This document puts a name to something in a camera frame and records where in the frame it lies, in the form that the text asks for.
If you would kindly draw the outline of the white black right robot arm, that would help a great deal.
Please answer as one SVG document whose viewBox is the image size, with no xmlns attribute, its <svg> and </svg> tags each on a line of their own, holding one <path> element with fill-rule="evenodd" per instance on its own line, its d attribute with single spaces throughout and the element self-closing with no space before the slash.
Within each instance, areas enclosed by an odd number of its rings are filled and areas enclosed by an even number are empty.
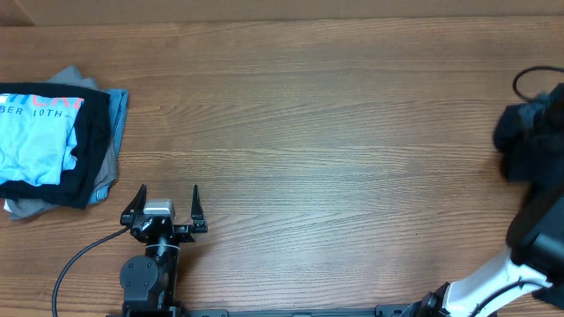
<svg viewBox="0 0 564 317">
<path fill-rule="evenodd" d="M 563 86 L 506 107 L 493 133 L 509 182 L 530 186 L 504 250 L 465 279 L 444 284 L 406 316 L 494 316 L 526 294 L 563 306 Z"/>
</svg>

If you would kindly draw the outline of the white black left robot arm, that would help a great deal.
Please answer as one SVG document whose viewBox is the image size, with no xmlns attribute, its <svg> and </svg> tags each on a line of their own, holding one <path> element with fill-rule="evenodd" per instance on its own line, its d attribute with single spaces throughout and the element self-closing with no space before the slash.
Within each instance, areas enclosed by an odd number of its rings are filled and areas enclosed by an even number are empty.
<svg viewBox="0 0 564 317">
<path fill-rule="evenodd" d="M 175 291 L 181 244 L 208 232 L 198 187 L 193 188 L 190 217 L 190 224 L 177 225 L 173 201 L 149 200 L 145 185 L 122 212 L 120 224 L 145 244 L 145 253 L 126 261 L 120 272 L 123 316 L 188 315 Z"/>
</svg>

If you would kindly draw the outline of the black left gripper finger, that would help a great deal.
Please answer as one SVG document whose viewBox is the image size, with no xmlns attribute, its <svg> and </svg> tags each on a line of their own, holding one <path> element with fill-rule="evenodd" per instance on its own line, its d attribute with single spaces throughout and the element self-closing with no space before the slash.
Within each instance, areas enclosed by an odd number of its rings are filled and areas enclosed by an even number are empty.
<svg viewBox="0 0 564 317">
<path fill-rule="evenodd" d="M 146 196 L 147 196 L 147 187 L 145 184 L 142 184 L 135 197 L 123 210 L 120 216 L 121 225 L 132 225 L 135 221 L 136 216 L 141 215 L 143 213 L 146 204 Z"/>
<path fill-rule="evenodd" d="M 193 221 L 192 232 L 208 232 L 208 225 L 204 217 L 204 210 L 197 185 L 193 188 L 190 216 Z"/>
</svg>

